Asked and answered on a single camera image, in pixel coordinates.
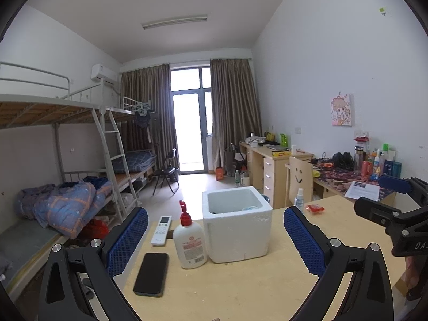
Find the person's right hand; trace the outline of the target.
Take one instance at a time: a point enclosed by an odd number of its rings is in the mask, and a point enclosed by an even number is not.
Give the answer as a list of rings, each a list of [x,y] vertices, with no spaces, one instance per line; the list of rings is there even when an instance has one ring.
[[[419,282],[419,277],[427,261],[427,256],[406,257],[406,270],[403,281],[406,283],[407,289],[416,287]]]

